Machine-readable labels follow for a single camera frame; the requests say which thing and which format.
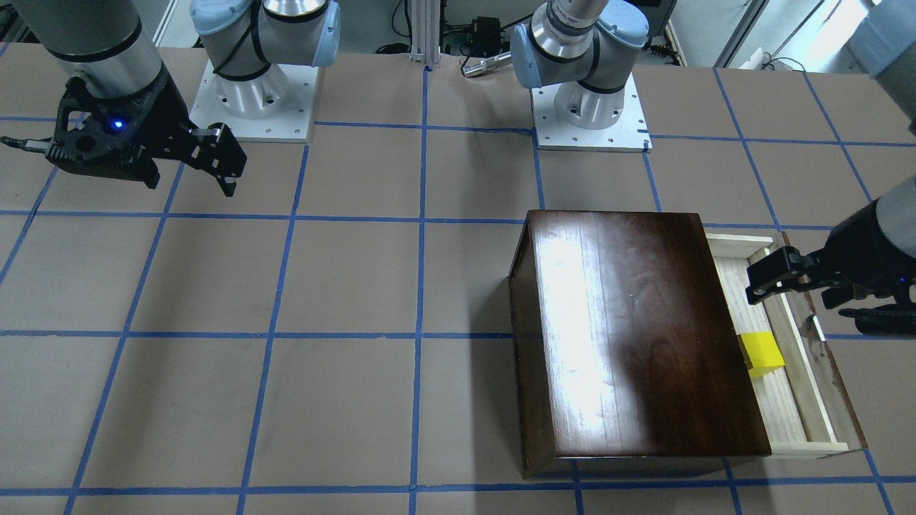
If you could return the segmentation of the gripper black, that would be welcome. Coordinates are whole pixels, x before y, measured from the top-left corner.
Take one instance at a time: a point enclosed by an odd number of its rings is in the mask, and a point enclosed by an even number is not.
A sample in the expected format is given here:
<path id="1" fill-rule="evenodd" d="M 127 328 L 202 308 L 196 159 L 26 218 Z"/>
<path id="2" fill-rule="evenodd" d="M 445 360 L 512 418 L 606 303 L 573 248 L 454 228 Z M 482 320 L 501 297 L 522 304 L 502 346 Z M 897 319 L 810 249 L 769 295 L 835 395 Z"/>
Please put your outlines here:
<path id="1" fill-rule="evenodd" d="M 248 156 L 235 134 L 223 123 L 160 132 L 148 141 L 147 149 L 153 157 L 179 160 L 215 177 L 226 197 L 235 195 L 236 182 L 248 163 Z"/>
<path id="2" fill-rule="evenodd" d="M 833 310 L 851 300 L 908 298 L 914 285 L 914 258 L 893 245 L 880 228 L 878 201 L 855 212 L 828 235 L 814 255 L 780 247 L 746 269 L 749 305 L 786 291 L 824 287 L 824 266 L 839 284 L 822 291 L 822 303 Z"/>

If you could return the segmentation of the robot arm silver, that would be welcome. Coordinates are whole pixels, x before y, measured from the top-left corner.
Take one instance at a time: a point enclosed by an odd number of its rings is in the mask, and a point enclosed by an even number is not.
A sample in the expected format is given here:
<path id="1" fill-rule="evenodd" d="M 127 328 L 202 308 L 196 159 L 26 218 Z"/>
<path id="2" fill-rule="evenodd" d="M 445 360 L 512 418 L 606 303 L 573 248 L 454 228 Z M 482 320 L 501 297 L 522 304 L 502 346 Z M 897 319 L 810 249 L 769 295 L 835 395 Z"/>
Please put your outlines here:
<path id="1" fill-rule="evenodd" d="M 232 197 L 248 162 L 233 128 L 192 120 L 131 1 L 16 1 L 68 72 L 51 137 L 3 137 L 81 176 L 154 189 L 156 160 L 183 162 Z M 212 65 L 217 101 L 235 119 L 281 113 L 292 89 L 282 66 L 328 67 L 340 42 L 334 1 L 193 1 L 193 26 Z"/>
<path id="2" fill-rule="evenodd" d="M 573 84 L 594 102 L 627 84 L 648 40 L 645 14 L 625 1 L 547 1 L 516 27 L 512 64 L 527 89 Z M 834 226 L 822 249 L 804 255 L 783 247 L 747 268 L 747 301 L 785 291 L 821 290 L 822 303 L 843 316 L 864 315 L 848 301 L 890 299 L 881 315 L 913 314 L 914 180 Z"/>

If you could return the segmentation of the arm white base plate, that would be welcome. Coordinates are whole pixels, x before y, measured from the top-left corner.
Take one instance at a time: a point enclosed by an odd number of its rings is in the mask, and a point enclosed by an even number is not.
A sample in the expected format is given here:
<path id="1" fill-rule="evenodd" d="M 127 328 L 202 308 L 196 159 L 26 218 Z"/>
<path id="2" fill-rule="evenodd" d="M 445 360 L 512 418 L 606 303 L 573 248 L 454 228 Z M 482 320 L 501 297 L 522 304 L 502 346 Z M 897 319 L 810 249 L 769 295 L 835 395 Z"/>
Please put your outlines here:
<path id="1" fill-rule="evenodd" d="M 190 119 L 199 127 L 222 122 L 240 142 L 307 143 L 320 70 L 274 64 L 261 77 L 234 82 L 207 62 Z"/>
<path id="2" fill-rule="evenodd" d="M 541 150 L 648 152 L 650 131 L 634 75 L 612 94 L 578 82 L 530 90 L 537 147 Z"/>

